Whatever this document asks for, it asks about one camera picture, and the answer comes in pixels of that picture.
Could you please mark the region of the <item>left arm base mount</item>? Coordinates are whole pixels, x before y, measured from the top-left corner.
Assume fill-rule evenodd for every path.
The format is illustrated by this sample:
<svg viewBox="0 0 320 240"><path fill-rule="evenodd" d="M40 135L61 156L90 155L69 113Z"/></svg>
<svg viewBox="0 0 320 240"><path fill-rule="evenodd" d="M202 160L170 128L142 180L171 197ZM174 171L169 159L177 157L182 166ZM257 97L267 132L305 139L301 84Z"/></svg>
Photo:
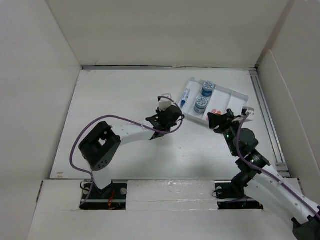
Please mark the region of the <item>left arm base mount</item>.
<svg viewBox="0 0 320 240"><path fill-rule="evenodd" d="M79 208L81 210L125 210L127 203L128 182L113 181L105 189L98 189L91 186L90 181L80 183L81 200Z"/></svg>

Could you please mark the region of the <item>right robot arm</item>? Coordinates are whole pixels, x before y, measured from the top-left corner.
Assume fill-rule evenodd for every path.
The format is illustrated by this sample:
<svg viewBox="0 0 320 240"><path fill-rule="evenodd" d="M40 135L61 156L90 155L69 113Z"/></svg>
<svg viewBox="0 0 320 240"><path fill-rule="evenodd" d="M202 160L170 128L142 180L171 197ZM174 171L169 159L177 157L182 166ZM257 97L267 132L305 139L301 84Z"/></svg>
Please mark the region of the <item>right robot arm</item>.
<svg viewBox="0 0 320 240"><path fill-rule="evenodd" d="M257 151L259 141L243 124L251 114L234 115L231 109L223 115L209 112L209 128L222 134L240 172L231 180L215 182L217 199L228 203L250 198L281 218L298 240L320 238L320 206L304 196L283 178Z"/></svg>

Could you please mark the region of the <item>pink highlighter marker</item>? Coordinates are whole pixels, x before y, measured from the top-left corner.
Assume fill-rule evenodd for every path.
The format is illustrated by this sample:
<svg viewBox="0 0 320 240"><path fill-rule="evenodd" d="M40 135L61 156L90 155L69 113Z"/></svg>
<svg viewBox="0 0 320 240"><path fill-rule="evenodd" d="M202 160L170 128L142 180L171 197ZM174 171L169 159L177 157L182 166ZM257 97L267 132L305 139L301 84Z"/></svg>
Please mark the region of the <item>pink highlighter marker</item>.
<svg viewBox="0 0 320 240"><path fill-rule="evenodd" d="M229 117L233 117L233 116L234 116L234 112L233 112L230 108L228 108L228 109L226 110L226 114L227 114Z"/></svg>

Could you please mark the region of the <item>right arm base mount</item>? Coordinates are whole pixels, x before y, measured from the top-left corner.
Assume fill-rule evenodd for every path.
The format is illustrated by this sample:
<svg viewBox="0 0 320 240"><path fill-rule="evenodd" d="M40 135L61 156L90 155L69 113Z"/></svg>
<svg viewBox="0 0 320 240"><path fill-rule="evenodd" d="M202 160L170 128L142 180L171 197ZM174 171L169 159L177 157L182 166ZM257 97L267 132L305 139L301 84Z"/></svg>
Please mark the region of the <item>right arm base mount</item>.
<svg viewBox="0 0 320 240"><path fill-rule="evenodd" d="M263 210L264 206L245 195L244 188L251 179L238 173L232 180L215 180L212 196L217 200L218 210Z"/></svg>

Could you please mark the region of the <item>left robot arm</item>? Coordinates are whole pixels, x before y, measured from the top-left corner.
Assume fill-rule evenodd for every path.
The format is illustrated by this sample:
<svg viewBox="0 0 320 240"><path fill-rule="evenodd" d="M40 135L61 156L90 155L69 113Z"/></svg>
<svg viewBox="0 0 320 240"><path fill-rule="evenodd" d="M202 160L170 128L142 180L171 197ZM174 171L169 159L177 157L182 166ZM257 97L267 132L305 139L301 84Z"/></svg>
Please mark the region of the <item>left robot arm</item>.
<svg viewBox="0 0 320 240"><path fill-rule="evenodd" d="M127 122L125 125L111 126L106 121L99 121L88 135L79 143L79 150L87 161L93 175L94 192L100 198L111 194L112 178L108 171L119 147L137 142L151 141L174 132L173 127L182 123L185 116L175 105L166 110L156 110L156 114L135 122L110 115Z"/></svg>

